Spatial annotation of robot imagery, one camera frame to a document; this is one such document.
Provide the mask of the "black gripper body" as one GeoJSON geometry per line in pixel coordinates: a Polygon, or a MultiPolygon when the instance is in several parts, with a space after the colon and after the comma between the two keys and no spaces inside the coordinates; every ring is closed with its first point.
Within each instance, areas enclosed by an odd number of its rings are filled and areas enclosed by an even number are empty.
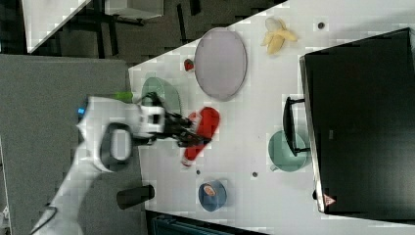
{"type": "Polygon", "coordinates": [[[186,132],[191,126],[192,122],[180,114],[166,113],[164,116],[164,130],[162,135],[164,137],[179,136],[186,132]]]}

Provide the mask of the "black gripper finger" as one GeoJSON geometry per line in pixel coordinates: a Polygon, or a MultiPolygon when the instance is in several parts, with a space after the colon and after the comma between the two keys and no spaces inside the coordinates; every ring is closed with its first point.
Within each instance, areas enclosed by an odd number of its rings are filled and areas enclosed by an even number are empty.
{"type": "Polygon", "coordinates": [[[210,138],[206,138],[186,129],[177,135],[176,140],[179,147],[206,145],[211,141],[210,138]]]}

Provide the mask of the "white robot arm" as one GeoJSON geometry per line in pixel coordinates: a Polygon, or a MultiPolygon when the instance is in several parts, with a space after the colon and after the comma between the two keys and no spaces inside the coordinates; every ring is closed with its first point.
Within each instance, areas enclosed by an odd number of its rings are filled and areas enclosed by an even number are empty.
{"type": "Polygon", "coordinates": [[[82,141],[69,172],[30,235],[83,235],[79,210],[96,178],[128,167],[133,148],[172,138],[180,147],[211,141],[191,129],[192,122],[170,112],[155,92],[135,102],[91,96],[76,125],[82,141]]]}

